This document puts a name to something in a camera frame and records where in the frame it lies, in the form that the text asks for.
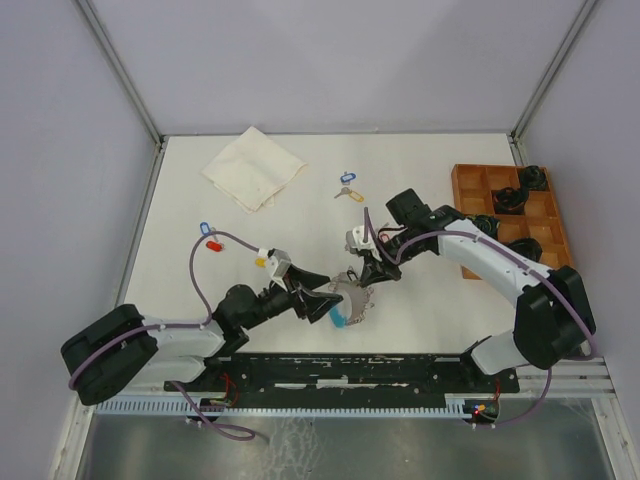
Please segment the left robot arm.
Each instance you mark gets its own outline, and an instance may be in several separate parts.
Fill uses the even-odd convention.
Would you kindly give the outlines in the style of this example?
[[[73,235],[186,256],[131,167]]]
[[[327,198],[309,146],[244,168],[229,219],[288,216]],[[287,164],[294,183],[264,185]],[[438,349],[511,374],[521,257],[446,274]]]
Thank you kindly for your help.
[[[61,347],[69,387],[85,406],[104,402],[129,386],[177,381],[209,390],[220,364],[244,346],[248,330],[293,311],[314,323],[339,305],[340,294],[323,292],[329,277],[289,268],[260,292],[238,284],[203,320],[171,321],[142,315],[122,304],[72,336]]]

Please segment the blue handled key organiser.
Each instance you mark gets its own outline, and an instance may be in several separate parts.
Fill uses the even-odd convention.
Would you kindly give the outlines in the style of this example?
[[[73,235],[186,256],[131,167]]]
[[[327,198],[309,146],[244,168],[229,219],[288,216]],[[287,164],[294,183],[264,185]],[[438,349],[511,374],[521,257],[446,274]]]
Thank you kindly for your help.
[[[343,298],[329,311],[329,318],[336,328],[347,328],[363,322],[367,311],[374,307],[374,289],[371,286],[362,287],[360,277],[352,267],[333,277],[328,290]]]

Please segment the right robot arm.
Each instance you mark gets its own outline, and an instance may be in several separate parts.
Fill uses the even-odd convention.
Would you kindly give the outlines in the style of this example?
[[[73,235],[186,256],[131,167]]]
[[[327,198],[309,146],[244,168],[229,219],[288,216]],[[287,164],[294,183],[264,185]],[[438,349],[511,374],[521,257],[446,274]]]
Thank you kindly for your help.
[[[422,253],[441,256],[485,280],[515,309],[514,326],[469,347],[458,368],[467,389],[481,391],[495,374],[532,365],[548,370],[572,360],[581,346],[596,353],[595,321],[580,274],[530,260],[482,232],[464,214],[431,209],[408,189],[386,204],[399,232],[383,241],[366,216],[346,234],[348,251],[363,260],[360,284],[400,280],[401,266]]]

